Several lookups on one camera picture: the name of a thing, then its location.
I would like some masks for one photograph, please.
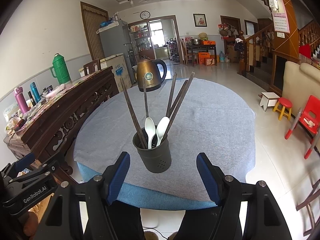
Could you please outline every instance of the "sofa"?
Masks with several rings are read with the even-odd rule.
[[[305,107],[309,96],[320,99],[320,70],[314,66],[287,61],[284,69],[282,96],[292,102],[292,114],[296,116],[300,107]],[[316,144],[320,150],[320,140]]]

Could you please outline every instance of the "wooden chopstick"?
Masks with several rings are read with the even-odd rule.
[[[184,81],[184,83],[183,83],[182,87],[180,88],[180,91],[179,91],[176,99],[174,100],[174,102],[173,102],[173,104],[172,104],[172,106],[171,106],[171,108],[170,108],[169,116],[167,116],[167,117],[170,118],[170,116],[172,115],[173,110],[174,110],[174,108],[176,107],[176,105],[177,105],[177,103],[178,103],[178,100],[179,100],[179,98],[181,97],[182,91],[183,91],[183,89],[185,88],[187,82],[188,82],[188,80],[185,80],[185,81]]]
[[[193,80],[194,75],[195,75],[195,73],[192,72],[191,75],[190,75],[190,78],[188,79],[188,82],[187,82],[186,86],[184,87],[184,89],[183,89],[183,91],[182,91],[181,97],[179,98],[179,101],[178,101],[178,103],[177,103],[177,106],[176,106],[176,108],[174,109],[174,111],[173,111],[173,113],[172,113],[172,116],[171,116],[171,118],[170,118],[168,127],[167,127],[167,129],[165,130],[165,133],[164,133],[164,135],[163,135],[163,138],[162,138],[161,142],[163,142],[164,139],[165,139],[165,138],[167,137],[167,135],[168,135],[168,132],[169,132],[170,127],[171,127],[171,125],[172,125],[172,123],[173,123],[173,120],[174,120],[174,118],[175,118],[176,115],[177,115],[177,112],[178,112],[178,110],[179,110],[179,108],[180,108],[180,106],[181,106],[181,103],[182,103],[182,101],[183,101],[183,99],[184,99],[184,97],[185,97],[185,95],[186,95],[186,93],[187,93],[187,91],[188,91],[188,89],[189,89],[189,87],[190,87],[190,84],[191,84],[191,82],[192,82],[192,80]]]
[[[144,105],[146,107],[146,117],[149,117],[149,111],[148,111],[148,101],[147,101],[147,89],[146,89],[146,78],[142,78],[143,83],[143,94],[144,94]]]
[[[171,90],[170,90],[170,95],[169,95],[169,101],[168,101],[168,106],[167,106],[167,112],[165,114],[166,117],[170,117],[170,108],[171,108],[171,103],[172,103],[172,98],[173,98],[173,92],[174,92],[174,86],[176,84],[176,79],[177,79],[177,73],[173,74],[173,79],[171,83]]]
[[[133,107],[132,107],[132,104],[131,104],[131,101],[130,101],[130,98],[129,98],[129,95],[128,95],[128,92],[127,92],[127,88],[125,87],[123,78],[120,78],[120,83],[121,83],[121,86],[122,86],[122,89],[123,89],[125,100],[127,101],[127,105],[128,105],[128,108],[129,108],[129,112],[130,112],[133,124],[134,124],[134,126],[136,128],[136,131],[137,131],[137,134],[139,136],[139,139],[140,139],[140,142],[141,142],[141,146],[142,146],[143,149],[147,149],[146,139],[143,136],[143,133],[142,133],[141,127],[139,125],[137,116],[134,113],[134,110],[133,110]]]

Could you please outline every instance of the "black pants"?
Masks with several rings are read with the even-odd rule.
[[[107,207],[110,220],[118,240],[144,240],[140,208],[114,201]],[[221,207],[198,210],[186,210],[180,229],[174,240],[207,240],[210,239],[217,222]],[[240,221],[234,240],[242,238]]]

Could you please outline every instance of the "clock face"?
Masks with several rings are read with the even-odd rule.
[[[148,19],[150,17],[150,13],[148,11],[143,11],[140,14],[141,19]]]

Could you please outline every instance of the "framed picture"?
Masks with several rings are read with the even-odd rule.
[[[194,13],[193,18],[195,20],[196,27],[207,27],[207,20],[205,19],[205,14]]]

